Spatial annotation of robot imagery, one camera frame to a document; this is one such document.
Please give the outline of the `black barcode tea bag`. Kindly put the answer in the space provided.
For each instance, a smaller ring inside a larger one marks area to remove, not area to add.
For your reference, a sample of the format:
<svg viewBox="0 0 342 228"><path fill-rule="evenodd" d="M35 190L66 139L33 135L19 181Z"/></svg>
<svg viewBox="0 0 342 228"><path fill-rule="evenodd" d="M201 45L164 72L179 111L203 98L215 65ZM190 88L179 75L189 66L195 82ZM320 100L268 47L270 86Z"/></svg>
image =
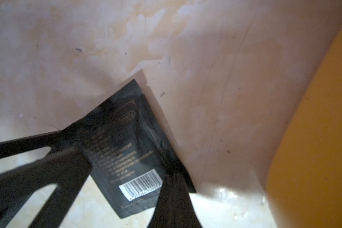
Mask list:
<svg viewBox="0 0 342 228"><path fill-rule="evenodd" d="M93 180L122 219L154 207L168 174L183 174L196 191L135 80L60 136L89 159Z"/></svg>

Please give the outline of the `yellow plastic storage box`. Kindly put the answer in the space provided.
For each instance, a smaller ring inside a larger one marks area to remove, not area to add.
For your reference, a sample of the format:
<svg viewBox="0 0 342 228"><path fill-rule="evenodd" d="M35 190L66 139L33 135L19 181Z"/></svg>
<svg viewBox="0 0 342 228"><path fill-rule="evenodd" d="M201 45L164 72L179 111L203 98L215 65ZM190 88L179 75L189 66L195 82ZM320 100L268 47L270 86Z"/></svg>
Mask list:
<svg viewBox="0 0 342 228"><path fill-rule="evenodd" d="M267 194L279 228L342 228L342 28L275 153Z"/></svg>

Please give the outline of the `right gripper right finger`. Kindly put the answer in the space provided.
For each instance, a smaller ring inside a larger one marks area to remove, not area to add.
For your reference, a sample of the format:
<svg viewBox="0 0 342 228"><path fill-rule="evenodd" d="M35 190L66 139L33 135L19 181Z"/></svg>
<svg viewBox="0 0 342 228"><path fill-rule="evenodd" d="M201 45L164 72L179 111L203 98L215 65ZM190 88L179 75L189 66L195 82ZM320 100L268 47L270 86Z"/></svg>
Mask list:
<svg viewBox="0 0 342 228"><path fill-rule="evenodd" d="M200 228L184 176L167 175L161 187L149 228Z"/></svg>

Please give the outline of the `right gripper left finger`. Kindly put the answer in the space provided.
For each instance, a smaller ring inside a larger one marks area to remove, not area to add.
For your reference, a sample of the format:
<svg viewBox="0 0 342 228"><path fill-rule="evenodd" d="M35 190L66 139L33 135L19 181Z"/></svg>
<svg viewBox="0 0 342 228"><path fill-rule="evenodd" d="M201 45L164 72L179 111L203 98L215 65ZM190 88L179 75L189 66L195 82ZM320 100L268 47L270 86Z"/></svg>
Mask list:
<svg viewBox="0 0 342 228"><path fill-rule="evenodd" d="M43 147L50 148L44 158L0 174L0 228L11 222L35 191L50 184L56 188L30 227L58 228L90 175L90 161L67 147L58 131L0 142L0 159Z"/></svg>

